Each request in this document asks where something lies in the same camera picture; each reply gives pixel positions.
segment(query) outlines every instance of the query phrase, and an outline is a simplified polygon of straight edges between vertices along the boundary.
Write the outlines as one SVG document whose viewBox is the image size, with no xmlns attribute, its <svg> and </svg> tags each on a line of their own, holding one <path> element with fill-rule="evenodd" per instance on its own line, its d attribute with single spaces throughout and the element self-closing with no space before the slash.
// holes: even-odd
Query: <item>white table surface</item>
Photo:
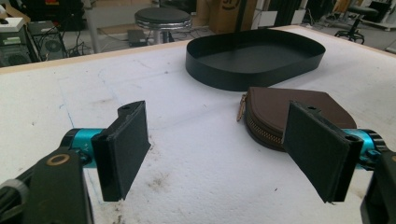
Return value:
<svg viewBox="0 0 396 224">
<path fill-rule="evenodd" d="M 326 91 L 359 128 L 396 148 L 396 58 L 291 26 L 326 48 L 318 69 L 276 84 Z M 96 223 L 361 223 L 371 174 L 357 170 L 345 203 L 323 203 L 288 154 L 236 122 L 242 92 L 208 87 L 176 42 L 0 69 L 0 183 L 56 149 L 72 128 L 106 128 L 117 108 L 147 103 L 152 149 L 125 201 L 104 203 L 86 170 Z"/>
</svg>

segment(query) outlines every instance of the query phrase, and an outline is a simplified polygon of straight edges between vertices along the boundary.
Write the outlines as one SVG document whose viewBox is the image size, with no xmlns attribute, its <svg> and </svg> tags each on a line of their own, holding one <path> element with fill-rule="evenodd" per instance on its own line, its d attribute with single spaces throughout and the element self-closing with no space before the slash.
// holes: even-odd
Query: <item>black oval tray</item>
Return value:
<svg viewBox="0 0 396 224">
<path fill-rule="evenodd" d="M 211 35 L 189 42 L 186 69 L 208 86 L 247 91 L 316 69 L 325 51 L 312 39 L 278 30 Z"/>
</svg>

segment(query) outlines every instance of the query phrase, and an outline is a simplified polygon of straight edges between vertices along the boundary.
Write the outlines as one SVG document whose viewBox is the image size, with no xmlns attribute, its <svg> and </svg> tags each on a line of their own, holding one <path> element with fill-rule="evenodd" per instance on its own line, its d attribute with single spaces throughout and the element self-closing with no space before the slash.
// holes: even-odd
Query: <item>chair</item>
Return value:
<svg viewBox="0 0 396 224">
<path fill-rule="evenodd" d="M 191 28 L 191 15 L 185 11 L 168 7 L 148 7 L 134 14 L 136 25 L 154 31 L 154 44 L 169 42 L 172 30 Z"/>
<path fill-rule="evenodd" d="M 349 31 L 338 31 L 335 34 L 335 36 L 346 37 L 348 40 L 353 42 L 356 42 L 358 39 L 360 39 L 361 43 L 364 44 L 364 35 L 359 34 L 357 31 L 358 25 L 361 22 L 361 18 L 363 18 L 364 16 L 374 17 L 378 14 L 378 11 L 369 7 L 357 7 L 357 6 L 349 7 L 347 11 L 359 14 L 359 16 L 355 20 Z"/>
</svg>

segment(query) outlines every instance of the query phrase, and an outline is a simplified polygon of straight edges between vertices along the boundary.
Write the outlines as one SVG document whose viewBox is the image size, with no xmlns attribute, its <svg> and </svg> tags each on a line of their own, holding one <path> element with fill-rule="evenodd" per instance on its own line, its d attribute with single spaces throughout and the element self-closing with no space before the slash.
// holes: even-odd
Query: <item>floor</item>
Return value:
<svg viewBox="0 0 396 224">
<path fill-rule="evenodd" d="M 301 25 L 327 35 L 334 35 L 339 30 L 349 30 L 352 23 L 352 19 L 348 19 L 346 21 L 323 19 L 322 21 L 303 23 Z M 361 23 L 359 30 L 360 33 L 365 36 L 364 45 L 374 49 L 385 50 L 389 45 L 396 41 L 396 29 L 385 31 L 384 28 L 368 23 Z M 145 34 L 150 42 L 152 40 L 152 34 L 149 33 L 149 31 L 146 31 Z M 213 35 L 213 33 L 205 26 L 194 27 L 191 30 L 172 32 L 172 37 L 175 41 L 194 39 L 205 35 Z M 109 52 L 128 49 L 130 46 L 127 38 L 127 34 L 100 35 L 101 51 Z M 81 32 L 65 32 L 64 44 L 71 56 L 93 54 L 91 37 L 87 29 Z"/>
</svg>

